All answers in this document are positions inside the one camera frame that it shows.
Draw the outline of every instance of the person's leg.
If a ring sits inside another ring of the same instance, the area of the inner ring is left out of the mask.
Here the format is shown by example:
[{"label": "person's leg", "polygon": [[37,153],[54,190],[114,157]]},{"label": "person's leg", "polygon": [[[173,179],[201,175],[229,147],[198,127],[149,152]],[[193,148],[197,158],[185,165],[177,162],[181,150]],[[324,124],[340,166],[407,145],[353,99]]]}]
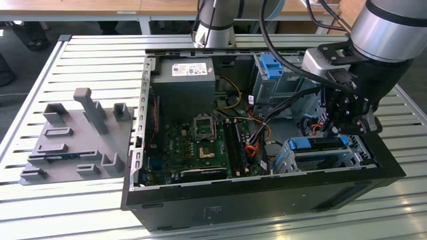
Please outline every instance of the person's leg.
[{"label": "person's leg", "polygon": [[98,28],[102,35],[118,35],[116,31],[117,21],[98,21]]},{"label": "person's leg", "polygon": [[48,48],[49,41],[37,21],[25,21],[20,24],[10,22],[10,26],[16,36],[30,51]]}]

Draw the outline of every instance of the sticker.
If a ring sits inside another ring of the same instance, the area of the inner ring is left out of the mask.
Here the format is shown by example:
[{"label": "sticker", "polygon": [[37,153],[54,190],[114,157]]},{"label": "sticker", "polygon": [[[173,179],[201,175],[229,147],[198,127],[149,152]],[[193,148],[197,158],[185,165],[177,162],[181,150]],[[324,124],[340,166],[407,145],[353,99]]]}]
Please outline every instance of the sticker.
[{"label": "sticker", "polygon": [[260,161],[260,167],[266,171],[266,163],[264,161]]},{"label": "sticker", "polygon": [[136,11],[117,11],[117,14],[136,14]]},{"label": "sticker", "polygon": [[208,75],[206,64],[202,63],[177,63],[172,65],[172,76],[200,76]]},{"label": "sticker", "polygon": [[252,95],[249,95],[246,97],[246,100],[248,100],[248,104],[253,105],[253,96]]},{"label": "sticker", "polygon": [[61,156],[46,156],[44,159],[62,159]]},{"label": "sticker", "polygon": [[202,209],[202,219],[212,220],[214,216],[220,216],[222,206],[208,206]]}]

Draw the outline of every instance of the wooden table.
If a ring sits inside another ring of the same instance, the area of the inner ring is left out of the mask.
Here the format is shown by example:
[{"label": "wooden table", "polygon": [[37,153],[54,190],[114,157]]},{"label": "wooden table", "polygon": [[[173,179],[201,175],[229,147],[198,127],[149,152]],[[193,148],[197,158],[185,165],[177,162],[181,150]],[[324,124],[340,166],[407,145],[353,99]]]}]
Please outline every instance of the wooden table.
[{"label": "wooden table", "polygon": [[[333,18],[321,7],[313,7],[316,19],[331,25]],[[197,0],[140,0],[138,23],[142,35],[150,34],[149,21],[190,21],[197,14]],[[280,16],[272,21],[310,21],[306,7],[301,0],[285,0]],[[324,28],[317,28],[316,34],[325,34]]]},{"label": "wooden table", "polygon": [[137,21],[140,0],[0,0],[0,21]]},{"label": "wooden table", "polygon": [[[332,24],[323,8],[312,10],[318,21]],[[197,0],[0,0],[0,21],[138,21],[142,35],[150,34],[149,21],[192,21],[196,14]],[[301,0],[286,0],[270,20],[310,21]]]}]

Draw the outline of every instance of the ram slot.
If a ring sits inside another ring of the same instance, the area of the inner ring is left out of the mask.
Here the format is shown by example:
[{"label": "ram slot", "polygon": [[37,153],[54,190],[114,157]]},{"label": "ram slot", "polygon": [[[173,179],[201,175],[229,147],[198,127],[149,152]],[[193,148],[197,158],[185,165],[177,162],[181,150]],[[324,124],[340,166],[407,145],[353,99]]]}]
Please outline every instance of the ram slot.
[{"label": "ram slot", "polygon": [[244,166],[244,150],[242,143],[238,135],[238,130],[234,122],[224,122],[224,137],[225,137],[225,146],[229,160],[230,175],[233,177],[242,177],[245,175],[245,166]]}]

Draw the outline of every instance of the blue tab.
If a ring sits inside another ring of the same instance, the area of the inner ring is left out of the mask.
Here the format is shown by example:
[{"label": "blue tab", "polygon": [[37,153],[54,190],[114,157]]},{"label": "blue tab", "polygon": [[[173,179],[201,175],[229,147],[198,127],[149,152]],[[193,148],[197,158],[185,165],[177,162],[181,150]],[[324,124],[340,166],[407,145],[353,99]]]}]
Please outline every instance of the blue tab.
[{"label": "blue tab", "polygon": [[282,69],[266,69],[266,78],[268,79],[278,79],[282,75]]},{"label": "blue tab", "polygon": [[349,146],[348,137],[347,136],[340,136],[340,140],[341,140],[341,143],[344,144],[344,146],[348,147]]},{"label": "blue tab", "polygon": [[288,141],[288,146],[290,147],[290,150],[296,149],[293,140]]},{"label": "blue tab", "polygon": [[292,141],[294,142],[296,149],[309,149],[312,147],[306,138],[293,138]]},{"label": "blue tab", "polygon": [[282,67],[277,59],[270,54],[260,55],[260,64],[265,70],[268,79],[278,79],[284,73]]},{"label": "blue tab", "polygon": [[260,55],[260,62],[264,69],[281,69],[281,64],[270,54]]}]

